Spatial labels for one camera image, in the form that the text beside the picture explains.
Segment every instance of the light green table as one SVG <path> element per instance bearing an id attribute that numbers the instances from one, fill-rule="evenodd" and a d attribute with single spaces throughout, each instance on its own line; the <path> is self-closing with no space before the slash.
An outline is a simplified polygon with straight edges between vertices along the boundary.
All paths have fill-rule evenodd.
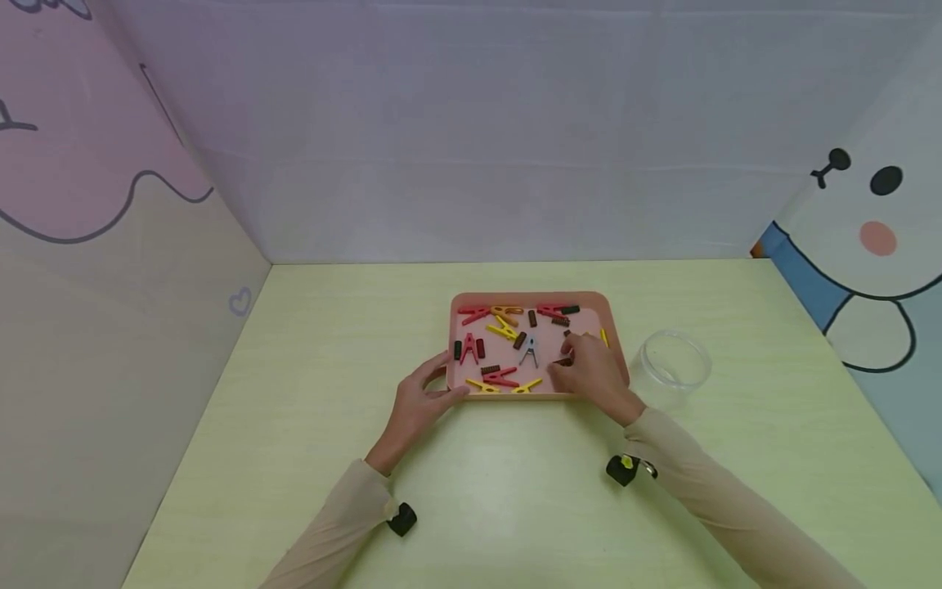
<path id="1" fill-rule="evenodd" d="M 937 587 L 942 511 L 769 261 L 276 266 L 126 589 L 253 588 L 447 345 L 466 290 L 593 289 L 627 351 L 665 327 L 713 375 L 676 418 L 870 587 Z M 379 529 L 348 587 L 752 586 L 644 477 L 603 470 L 581 402 L 460 406 L 400 467 L 419 523 Z"/>

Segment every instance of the pink tray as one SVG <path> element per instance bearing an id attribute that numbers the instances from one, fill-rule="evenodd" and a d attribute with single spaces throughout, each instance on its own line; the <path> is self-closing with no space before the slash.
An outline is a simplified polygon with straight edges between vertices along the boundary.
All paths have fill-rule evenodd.
<path id="1" fill-rule="evenodd" d="M 535 310 L 537 304 L 577 304 L 579 312 L 567 316 L 570 320 L 568 328 L 555 325 L 551 318 L 544 315 L 537 315 L 536 328 L 530 328 L 528 311 Z M 534 335 L 537 342 L 537 360 L 540 366 L 533 366 L 533 359 L 528 357 L 519 366 L 522 350 L 513 348 L 513 342 L 505 339 L 501 335 L 490 332 L 486 329 L 487 325 L 499 327 L 494 316 L 488 315 L 478 319 L 468 325 L 462 325 L 462 321 L 467 319 L 467 315 L 459 315 L 458 309 L 464 306 L 518 306 L 523 307 L 523 315 L 514 315 L 520 325 L 514 330 L 518 333 L 523 331 L 528 335 Z M 464 358 L 464 363 L 459 364 L 457 360 L 452 360 L 447 366 L 448 386 L 455 387 L 466 384 L 465 379 L 473 379 L 483 382 L 480 369 L 491 365 L 500 365 L 502 368 L 517 367 L 517 371 L 506 375 L 505 378 L 516 381 L 520 384 L 527 384 L 538 378 L 543 382 L 532 387 L 530 393 L 511 393 L 511 387 L 501 386 L 499 393 L 483 393 L 476 386 L 471 386 L 471 394 L 468 399 L 474 400 L 522 400 L 522 401 L 546 401 L 571 399 L 573 395 L 569 393 L 557 392 L 553 386 L 549 374 L 546 372 L 554 360 L 562 358 L 560 347 L 564 339 L 563 332 L 569 329 L 574 334 L 590 333 L 599 336 L 600 330 L 605 329 L 609 340 L 609 347 L 615 352 L 615 358 L 618 362 L 618 368 L 622 372 L 625 382 L 628 381 L 628 368 L 625 365 L 625 357 L 622 353 L 622 346 L 618 339 L 618 333 L 615 330 L 615 322 L 611 316 L 611 307 L 609 301 L 603 295 L 597 292 L 463 292 L 451 301 L 451 319 L 448 330 L 448 349 L 454 351 L 456 340 L 464 341 L 466 334 L 470 333 L 475 340 L 484 340 L 485 357 L 475 364 L 471 353 Z"/>

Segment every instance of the white wall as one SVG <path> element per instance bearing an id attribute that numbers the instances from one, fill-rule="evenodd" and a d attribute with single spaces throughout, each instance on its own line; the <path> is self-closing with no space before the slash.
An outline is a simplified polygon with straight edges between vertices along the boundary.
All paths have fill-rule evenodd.
<path id="1" fill-rule="evenodd" d="M 275 262 L 746 255 L 934 7 L 112 1 Z"/>

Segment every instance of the red clothespin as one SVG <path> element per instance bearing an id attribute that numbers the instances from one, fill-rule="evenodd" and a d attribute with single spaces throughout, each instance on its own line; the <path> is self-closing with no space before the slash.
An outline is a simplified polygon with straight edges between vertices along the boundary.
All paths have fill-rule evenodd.
<path id="1" fill-rule="evenodd" d="M 464 357 L 471 352 L 471 355 L 474 356 L 474 363 L 478 364 L 478 347 L 474 343 L 474 334 L 468 332 L 468 335 L 464 337 L 464 345 L 462 350 L 462 359 L 458 362 L 459 366 L 464 364 Z"/>
<path id="2" fill-rule="evenodd" d="M 471 317 L 462 321 L 462 325 L 467 325 L 468 323 L 473 323 L 478 319 L 487 317 L 491 314 L 491 307 L 476 307 L 476 306 L 465 306 L 458 308 L 459 315 L 470 315 Z"/>
<path id="3" fill-rule="evenodd" d="M 517 383 L 516 381 L 509 381 L 504 378 L 504 375 L 516 371 L 517 367 L 511 366 L 510 368 L 504 368 L 503 370 L 498 370 L 497 372 L 485 374 L 481 378 L 484 379 L 484 382 L 487 384 L 498 384 L 500 386 L 510 386 L 516 388 L 517 386 L 520 386 L 520 383 Z"/>
<path id="4" fill-rule="evenodd" d="M 566 319 L 566 316 L 560 313 L 560 309 L 570 306 L 568 304 L 538 304 L 536 312 L 540 315 L 546 315 L 554 319 Z"/>

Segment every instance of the sleeve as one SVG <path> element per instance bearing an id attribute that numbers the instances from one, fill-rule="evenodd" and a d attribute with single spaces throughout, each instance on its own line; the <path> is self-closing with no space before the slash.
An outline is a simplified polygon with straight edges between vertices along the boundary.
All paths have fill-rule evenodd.
<path id="1" fill-rule="evenodd" d="M 354 461 L 259 589 L 333 589 L 369 533 L 397 511 L 389 480 Z"/>
<path id="2" fill-rule="evenodd" d="M 824 548 L 700 448 L 672 419 L 648 408 L 625 428 L 625 453 L 658 470 L 658 482 L 766 589 L 859 589 Z"/>

